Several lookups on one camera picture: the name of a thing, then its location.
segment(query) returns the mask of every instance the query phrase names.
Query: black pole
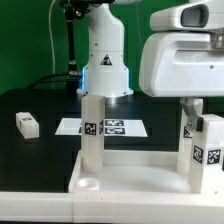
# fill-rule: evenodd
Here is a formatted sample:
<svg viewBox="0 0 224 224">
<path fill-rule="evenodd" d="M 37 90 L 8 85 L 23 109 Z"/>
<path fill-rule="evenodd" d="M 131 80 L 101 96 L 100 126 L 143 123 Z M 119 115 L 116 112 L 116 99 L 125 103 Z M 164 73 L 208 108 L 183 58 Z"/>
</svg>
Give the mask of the black pole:
<svg viewBox="0 0 224 224">
<path fill-rule="evenodd" d="M 68 29 L 68 47 L 69 47 L 69 60 L 75 61 L 75 45 L 74 45 L 74 33 L 73 33 L 73 22 L 67 20 Z"/>
</svg>

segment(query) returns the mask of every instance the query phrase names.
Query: black table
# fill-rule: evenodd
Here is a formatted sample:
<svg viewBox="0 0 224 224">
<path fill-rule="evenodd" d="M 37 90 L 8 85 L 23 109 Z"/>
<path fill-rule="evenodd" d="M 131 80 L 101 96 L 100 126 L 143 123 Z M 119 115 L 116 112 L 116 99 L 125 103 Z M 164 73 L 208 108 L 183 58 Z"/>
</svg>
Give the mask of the black table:
<svg viewBox="0 0 224 224">
<path fill-rule="evenodd" d="M 30 112 L 40 138 L 25 140 L 15 114 Z M 141 92 L 130 102 L 106 105 L 106 118 L 141 119 L 147 138 L 105 137 L 106 149 L 177 151 L 181 108 L 178 98 Z M 62 118 L 80 118 L 81 100 L 65 90 L 10 90 L 0 96 L 0 191 L 67 192 L 80 136 L 55 136 Z"/>
</svg>

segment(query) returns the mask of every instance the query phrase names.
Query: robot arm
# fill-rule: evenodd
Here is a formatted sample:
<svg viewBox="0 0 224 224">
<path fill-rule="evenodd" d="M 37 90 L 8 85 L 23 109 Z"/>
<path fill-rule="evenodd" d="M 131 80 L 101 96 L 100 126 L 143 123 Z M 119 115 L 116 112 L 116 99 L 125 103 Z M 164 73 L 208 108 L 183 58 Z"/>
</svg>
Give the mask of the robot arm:
<svg viewBox="0 0 224 224">
<path fill-rule="evenodd" d="M 155 97 L 182 97 L 190 129 L 202 130 L 194 98 L 224 96 L 224 1 L 195 0 L 151 16 L 140 87 Z"/>
</svg>

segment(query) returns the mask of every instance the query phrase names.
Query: white block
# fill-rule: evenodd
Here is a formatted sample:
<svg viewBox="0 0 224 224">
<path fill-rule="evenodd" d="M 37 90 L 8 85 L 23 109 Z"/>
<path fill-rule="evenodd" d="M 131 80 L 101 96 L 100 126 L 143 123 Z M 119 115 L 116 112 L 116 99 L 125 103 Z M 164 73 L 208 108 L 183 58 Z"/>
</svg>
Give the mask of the white block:
<svg viewBox="0 0 224 224">
<path fill-rule="evenodd" d="M 224 119 L 203 115 L 202 132 L 195 132 L 189 170 L 192 193 L 224 192 Z"/>
<path fill-rule="evenodd" d="M 82 158 L 88 172 L 102 169 L 104 150 L 105 97 L 86 96 L 82 99 Z"/>
<path fill-rule="evenodd" d="M 203 100 L 195 100 L 195 111 L 201 116 L 203 110 Z M 192 137 L 193 132 L 188 131 L 187 127 L 187 116 L 184 110 L 182 110 L 181 117 L 181 127 L 180 127 L 180 141 L 179 141 L 179 152 L 177 160 L 177 172 L 182 175 L 188 175 L 190 158 L 191 158 L 191 148 L 192 148 Z"/>
<path fill-rule="evenodd" d="M 39 138 L 39 124 L 30 113 L 17 113 L 16 126 L 25 139 Z"/>
</svg>

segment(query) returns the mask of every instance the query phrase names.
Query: green background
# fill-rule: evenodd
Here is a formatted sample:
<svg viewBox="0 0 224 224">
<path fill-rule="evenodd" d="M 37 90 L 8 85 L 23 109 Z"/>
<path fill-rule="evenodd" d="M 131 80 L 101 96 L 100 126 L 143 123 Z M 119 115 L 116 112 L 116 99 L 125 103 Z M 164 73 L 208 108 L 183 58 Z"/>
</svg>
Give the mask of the green background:
<svg viewBox="0 0 224 224">
<path fill-rule="evenodd" d="M 52 0 L 7 0 L 0 7 L 0 94 L 9 89 L 25 88 L 40 77 L 52 74 L 48 12 Z M 139 20 L 142 43 L 152 34 L 150 15 L 184 1 L 142 0 Z M 136 5 L 110 5 L 112 13 L 125 25 L 125 64 L 130 69 L 130 86 L 140 90 L 138 72 L 141 47 L 137 29 Z M 75 21 L 76 55 L 79 68 L 88 61 L 86 19 Z M 67 71 L 68 47 L 66 21 L 57 2 L 52 15 L 56 49 L 56 72 Z"/>
</svg>

